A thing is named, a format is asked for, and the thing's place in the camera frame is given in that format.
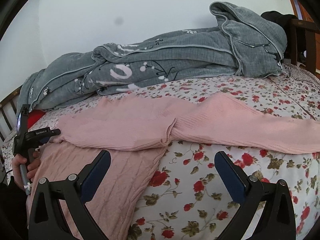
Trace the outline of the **person's left hand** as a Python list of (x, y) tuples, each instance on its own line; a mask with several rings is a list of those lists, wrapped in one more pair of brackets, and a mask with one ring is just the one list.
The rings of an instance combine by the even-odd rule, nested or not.
[[(12, 159), (12, 172), (14, 176), (15, 184), (20, 188), (24, 189), (23, 178), (28, 178), (31, 182), (33, 182), (36, 172), (39, 169), (41, 164), (40, 160), (40, 152), (34, 151), (32, 154), (32, 162), (29, 165), (25, 165), (27, 163), (27, 159), (20, 154), (16, 154)], [(26, 168), (26, 174), (21, 175), (22, 167)]]

